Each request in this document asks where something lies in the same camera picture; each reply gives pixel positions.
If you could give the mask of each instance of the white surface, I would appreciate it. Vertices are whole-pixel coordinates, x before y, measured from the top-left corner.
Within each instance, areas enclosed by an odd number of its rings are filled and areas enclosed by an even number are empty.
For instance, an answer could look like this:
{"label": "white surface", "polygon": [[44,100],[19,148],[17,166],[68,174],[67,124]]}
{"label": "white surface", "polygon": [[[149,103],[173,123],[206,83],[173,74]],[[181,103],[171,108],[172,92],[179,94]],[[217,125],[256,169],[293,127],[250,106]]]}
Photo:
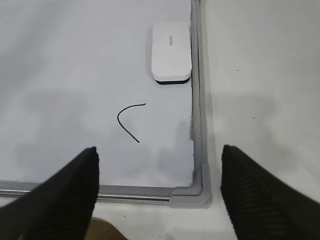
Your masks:
{"label": "white surface", "polygon": [[213,204],[97,204],[94,215],[130,240],[236,239],[219,191],[216,159],[223,144],[239,146],[320,201],[320,2],[208,0],[205,12],[208,145],[216,142],[216,152],[208,152]]}
{"label": "white surface", "polygon": [[[0,2],[0,179],[44,181],[86,147],[100,183],[192,182],[191,83],[151,73],[152,27],[190,21],[189,0]],[[140,140],[131,138],[122,124]]]}
{"label": "white surface", "polygon": [[151,71],[159,82],[184,81],[192,69],[188,21],[164,21],[152,28]]}

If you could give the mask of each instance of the white table surface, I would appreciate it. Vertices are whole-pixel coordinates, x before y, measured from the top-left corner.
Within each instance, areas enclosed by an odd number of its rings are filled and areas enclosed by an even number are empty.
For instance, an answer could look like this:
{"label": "white table surface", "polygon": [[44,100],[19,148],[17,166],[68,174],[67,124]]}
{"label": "white table surface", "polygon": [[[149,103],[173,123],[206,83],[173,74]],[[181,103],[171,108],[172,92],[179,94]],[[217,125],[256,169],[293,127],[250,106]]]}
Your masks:
{"label": "white table surface", "polygon": [[[235,240],[220,186],[224,144],[320,202],[320,2],[208,0],[204,56],[213,203],[208,209],[98,203],[131,240]],[[2,204],[9,200],[2,199]]]}

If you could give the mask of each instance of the whiteboard surface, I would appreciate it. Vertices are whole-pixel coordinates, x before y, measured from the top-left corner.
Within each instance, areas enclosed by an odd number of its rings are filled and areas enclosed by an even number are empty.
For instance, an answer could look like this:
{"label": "whiteboard surface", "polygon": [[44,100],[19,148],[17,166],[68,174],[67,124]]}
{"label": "whiteboard surface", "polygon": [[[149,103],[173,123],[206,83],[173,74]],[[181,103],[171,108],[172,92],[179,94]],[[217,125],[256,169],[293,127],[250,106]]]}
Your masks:
{"label": "whiteboard surface", "polygon": [[[192,183],[191,83],[152,79],[152,26],[188,0],[0,2],[0,180],[42,182],[96,146],[100,184]],[[118,124],[140,140],[137,143]]]}

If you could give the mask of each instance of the black marker line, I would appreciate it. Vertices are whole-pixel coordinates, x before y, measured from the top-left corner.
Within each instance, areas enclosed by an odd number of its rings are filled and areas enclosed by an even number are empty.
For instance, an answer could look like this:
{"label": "black marker line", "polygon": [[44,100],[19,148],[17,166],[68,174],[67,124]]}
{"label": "black marker line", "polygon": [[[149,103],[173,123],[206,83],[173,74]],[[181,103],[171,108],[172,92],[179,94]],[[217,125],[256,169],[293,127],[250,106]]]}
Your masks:
{"label": "black marker line", "polygon": [[127,110],[127,109],[129,109],[129,108],[139,107],[139,106],[144,106],[144,105],[146,105],[146,104],[143,103],[143,104],[136,104],[136,105],[127,106],[125,109],[122,109],[122,110],[118,113],[118,116],[116,117],[116,118],[118,119],[118,123],[120,124],[120,126],[121,126],[131,137],[133,137],[133,139],[136,140],[136,141],[138,142],[138,144],[140,143],[139,140],[136,139],[135,136],[133,136],[133,135],[131,134],[131,132],[129,132],[129,131],[122,125],[122,123],[121,123],[120,120],[119,120],[119,116],[120,116],[120,114],[121,114],[123,111],[125,111],[125,110]]}

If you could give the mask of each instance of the white eraser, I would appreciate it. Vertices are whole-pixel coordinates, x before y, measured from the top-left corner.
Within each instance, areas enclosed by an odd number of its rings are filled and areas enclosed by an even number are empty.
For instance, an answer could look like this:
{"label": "white eraser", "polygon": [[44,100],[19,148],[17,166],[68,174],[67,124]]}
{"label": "white eraser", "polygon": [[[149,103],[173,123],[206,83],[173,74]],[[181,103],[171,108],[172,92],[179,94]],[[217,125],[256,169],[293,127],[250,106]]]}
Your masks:
{"label": "white eraser", "polygon": [[186,83],[191,75],[191,41],[187,21],[153,26],[151,71],[159,84]]}

